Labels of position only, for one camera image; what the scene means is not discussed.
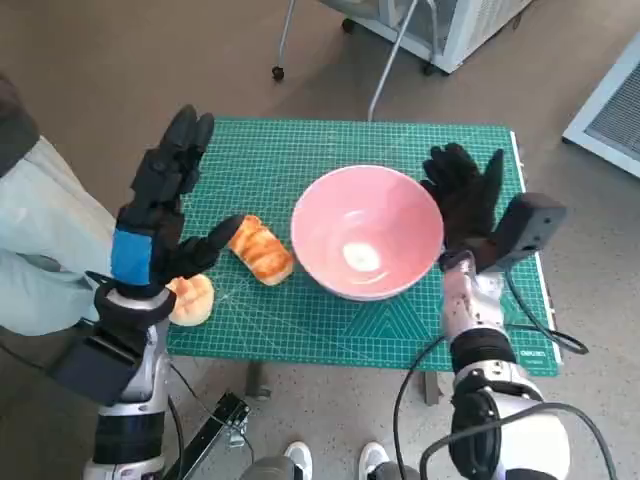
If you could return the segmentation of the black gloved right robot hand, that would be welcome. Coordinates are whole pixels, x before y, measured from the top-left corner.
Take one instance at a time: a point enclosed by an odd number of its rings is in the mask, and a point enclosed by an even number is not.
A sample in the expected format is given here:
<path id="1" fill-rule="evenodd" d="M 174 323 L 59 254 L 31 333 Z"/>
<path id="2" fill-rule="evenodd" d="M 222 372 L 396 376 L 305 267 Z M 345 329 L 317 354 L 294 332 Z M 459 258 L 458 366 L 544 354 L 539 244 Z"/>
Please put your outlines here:
<path id="1" fill-rule="evenodd" d="M 486 239 L 502 189 L 504 151 L 496 150 L 485 170 L 459 144 L 434 146 L 423 162 L 421 186 L 435 200 L 444 225 L 444 244 L 457 248 L 469 239 Z"/>

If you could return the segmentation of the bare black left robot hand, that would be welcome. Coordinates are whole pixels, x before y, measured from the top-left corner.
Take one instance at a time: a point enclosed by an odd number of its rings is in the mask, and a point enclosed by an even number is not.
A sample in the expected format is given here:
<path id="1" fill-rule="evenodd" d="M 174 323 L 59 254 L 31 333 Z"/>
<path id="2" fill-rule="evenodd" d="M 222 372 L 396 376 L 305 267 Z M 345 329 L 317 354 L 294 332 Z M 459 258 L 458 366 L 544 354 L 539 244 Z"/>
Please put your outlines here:
<path id="1" fill-rule="evenodd" d="M 216 263 L 244 217 L 231 215 L 205 237 L 181 239 L 182 197 L 200 177 L 200 162 L 213 136 L 214 116 L 187 104 L 173 117 L 159 143 L 146 150 L 131 183 L 132 199 L 120 208 L 111 250 L 111 275 L 122 285 L 163 287 Z"/>

